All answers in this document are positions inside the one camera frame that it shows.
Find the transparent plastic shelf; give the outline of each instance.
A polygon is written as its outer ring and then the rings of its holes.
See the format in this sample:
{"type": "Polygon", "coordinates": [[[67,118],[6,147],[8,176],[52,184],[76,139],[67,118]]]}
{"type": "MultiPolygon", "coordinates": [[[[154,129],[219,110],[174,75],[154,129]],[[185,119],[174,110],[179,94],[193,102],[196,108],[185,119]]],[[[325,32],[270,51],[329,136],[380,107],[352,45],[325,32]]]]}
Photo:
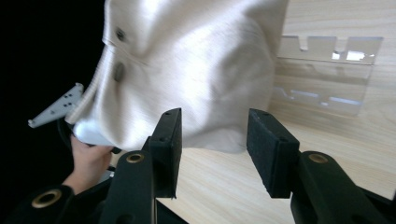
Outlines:
{"type": "Polygon", "coordinates": [[[273,100],[327,113],[359,114],[382,40],[310,36],[302,47],[298,36],[283,36],[273,100]]]}

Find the white cloth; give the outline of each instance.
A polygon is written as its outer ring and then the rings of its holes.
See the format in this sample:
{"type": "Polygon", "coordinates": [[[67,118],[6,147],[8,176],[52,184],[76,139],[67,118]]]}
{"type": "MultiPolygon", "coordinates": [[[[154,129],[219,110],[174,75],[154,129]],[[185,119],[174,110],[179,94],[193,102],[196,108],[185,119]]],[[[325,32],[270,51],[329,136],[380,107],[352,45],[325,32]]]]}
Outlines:
{"type": "Polygon", "coordinates": [[[66,121],[83,142],[137,150],[181,107],[183,147],[244,150],[248,110],[270,101],[287,3],[108,0],[102,59],[66,121]]]}

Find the button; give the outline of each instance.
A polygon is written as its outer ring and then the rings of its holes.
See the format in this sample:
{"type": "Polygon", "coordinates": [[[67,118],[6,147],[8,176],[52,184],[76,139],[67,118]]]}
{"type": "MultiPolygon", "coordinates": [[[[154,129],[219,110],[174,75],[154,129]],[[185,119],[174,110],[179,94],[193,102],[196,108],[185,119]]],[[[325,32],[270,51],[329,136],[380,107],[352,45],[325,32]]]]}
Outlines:
{"type": "Polygon", "coordinates": [[[124,65],[123,63],[117,63],[114,71],[114,80],[121,81],[124,75],[124,65]]]}
{"type": "Polygon", "coordinates": [[[125,32],[123,32],[120,28],[117,29],[116,35],[120,41],[123,41],[125,39],[125,32]]]}

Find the white plastic bracket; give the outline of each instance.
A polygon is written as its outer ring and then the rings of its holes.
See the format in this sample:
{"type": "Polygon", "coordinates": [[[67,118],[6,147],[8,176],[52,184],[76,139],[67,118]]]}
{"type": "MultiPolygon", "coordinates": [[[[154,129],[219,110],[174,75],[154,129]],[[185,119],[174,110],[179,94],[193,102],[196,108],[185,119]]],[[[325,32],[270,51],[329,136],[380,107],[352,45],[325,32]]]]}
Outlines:
{"type": "Polygon", "coordinates": [[[29,126],[31,128],[37,128],[66,116],[66,114],[76,105],[79,99],[81,99],[83,89],[84,87],[82,84],[76,83],[75,87],[65,93],[61,98],[41,112],[37,117],[34,119],[29,119],[29,126]]]}

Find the wooden table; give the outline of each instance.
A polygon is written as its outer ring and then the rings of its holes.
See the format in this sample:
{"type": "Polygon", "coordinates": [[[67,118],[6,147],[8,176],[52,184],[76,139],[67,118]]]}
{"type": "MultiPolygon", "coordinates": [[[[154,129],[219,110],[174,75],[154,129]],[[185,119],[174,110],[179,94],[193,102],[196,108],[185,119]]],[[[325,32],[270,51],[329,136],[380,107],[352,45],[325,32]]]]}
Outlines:
{"type": "MultiPolygon", "coordinates": [[[[357,116],[279,102],[272,102],[269,112],[301,142],[301,151],[334,157],[357,185],[392,198],[396,187],[396,2],[291,0],[284,35],[384,37],[357,116]]],[[[177,199],[161,202],[189,223],[294,223],[290,200],[268,196],[247,152],[185,148],[177,199]]]]}

